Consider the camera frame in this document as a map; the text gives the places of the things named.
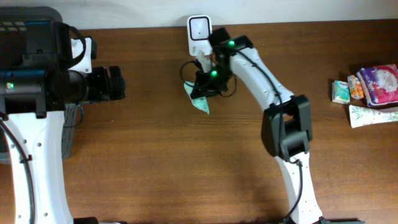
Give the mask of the green tissue pack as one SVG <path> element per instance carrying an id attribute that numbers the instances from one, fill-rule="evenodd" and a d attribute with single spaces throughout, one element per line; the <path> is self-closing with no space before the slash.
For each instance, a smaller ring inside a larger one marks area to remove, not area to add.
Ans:
<path id="1" fill-rule="evenodd" d="M 340 104 L 350 102 L 349 86 L 346 82 L 335 80 L 332 83 L 331 101 Z"/>

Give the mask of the orange tissue pack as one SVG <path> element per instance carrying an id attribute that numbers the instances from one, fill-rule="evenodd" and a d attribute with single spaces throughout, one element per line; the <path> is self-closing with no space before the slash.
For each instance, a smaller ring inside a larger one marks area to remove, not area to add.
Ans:
<path id="1" fill-rule="evenodd" d="M 354 75 L 350 75 L 347 79 L 348 79 L 348 86 L 351 97 L 356 100 L 363 99 L 364 92 L 359 78 L 357 78 Z"/>

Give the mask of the white bamboo print tube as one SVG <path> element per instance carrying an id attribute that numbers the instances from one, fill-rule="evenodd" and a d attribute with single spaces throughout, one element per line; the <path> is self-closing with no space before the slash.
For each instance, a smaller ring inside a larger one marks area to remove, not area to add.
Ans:
<path id="1" fill-rule="evenodd" d="M 349 105 L 349 120 L 352 128 L 397 122 L 397 107 L 375 110 L 360 106 Z"/>

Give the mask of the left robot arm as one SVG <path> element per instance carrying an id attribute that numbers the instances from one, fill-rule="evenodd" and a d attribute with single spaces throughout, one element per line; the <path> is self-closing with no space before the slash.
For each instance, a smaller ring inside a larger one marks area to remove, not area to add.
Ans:
<path id="1" fill-rule="evenodd" d="M 1 8 L 1 130 L 9 151 L 16 223 L 97 223 L 74 218 L 63 177 L 66 120 L 83 105 L 125 97 L 117 66 L 92 67 L 96 42 L 51 7 Z"/>

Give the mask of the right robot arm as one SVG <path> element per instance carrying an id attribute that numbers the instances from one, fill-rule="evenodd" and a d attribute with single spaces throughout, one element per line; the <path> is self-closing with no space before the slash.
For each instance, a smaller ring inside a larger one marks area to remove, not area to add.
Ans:
<path id="1" fill-rule="evenodd" d="M 190 98 L 221 95 L 232 77 L 239 78 L 263 111 L 262 143 L 284 178 L 289 212 L 283 223 L 321 223 L 309 166 L 313 133 L 308 98 L 294 95 L 273 76 L 247 36 L 231 38 L 219 28 L 207 40 L 210 57 L 193 60 L 198 71 Z"/>

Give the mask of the grey plastic mesh basket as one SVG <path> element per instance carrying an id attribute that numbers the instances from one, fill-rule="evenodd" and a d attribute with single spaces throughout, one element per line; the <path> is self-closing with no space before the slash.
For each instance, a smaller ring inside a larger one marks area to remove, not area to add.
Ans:
<path id="1" fill-rule="evenodd" d="M 55 21 L 63 22 L 61 14 L 54 8 L 47 6 L 38 7 L 1 7 L 1 22 L 10 22 L 18 31 L 22 31 L 25 21 Z M 62 160 L 67 160 L 72 154 L 74 128 L 78 114 L 77 106 L 69 106 L 64 114 L 65 122 L 62 132 Z"/>

